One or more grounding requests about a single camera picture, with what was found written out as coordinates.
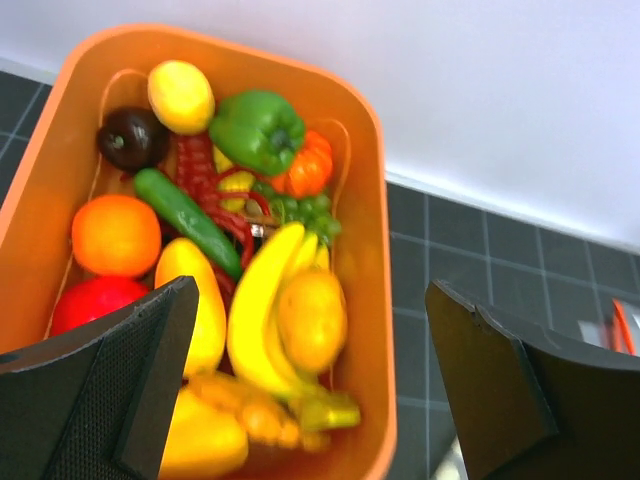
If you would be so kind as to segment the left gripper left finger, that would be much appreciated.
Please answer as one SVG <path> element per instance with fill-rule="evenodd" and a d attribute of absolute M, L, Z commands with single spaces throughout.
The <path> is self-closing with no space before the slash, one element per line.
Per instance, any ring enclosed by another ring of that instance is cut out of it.
<path fill-rule="evenodd" d="M 182 276 L 1 356 L 4 479 L 155 479 L 199 292 Z"/>

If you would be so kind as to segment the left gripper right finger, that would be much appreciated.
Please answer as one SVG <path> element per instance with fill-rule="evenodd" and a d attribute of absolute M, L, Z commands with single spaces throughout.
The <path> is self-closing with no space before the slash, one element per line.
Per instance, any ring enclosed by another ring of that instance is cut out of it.
<path fill-rule="evenodd" d="M 425 305 L 469 478 L 638 478 L 638 358 L 443 281 L 429 284 Z"/>

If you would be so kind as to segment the green toy bell pepper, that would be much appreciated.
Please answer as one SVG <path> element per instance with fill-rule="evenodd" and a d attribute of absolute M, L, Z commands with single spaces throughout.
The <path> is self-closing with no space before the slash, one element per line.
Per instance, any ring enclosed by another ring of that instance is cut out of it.
<path fill-rule="evenodd" d="M 305 134 L 306 125 L 288 100 L 264 90 L 223 99 L 209 126 L 212 142 L 229 160 L 263 176 L 288 170 Z"/>

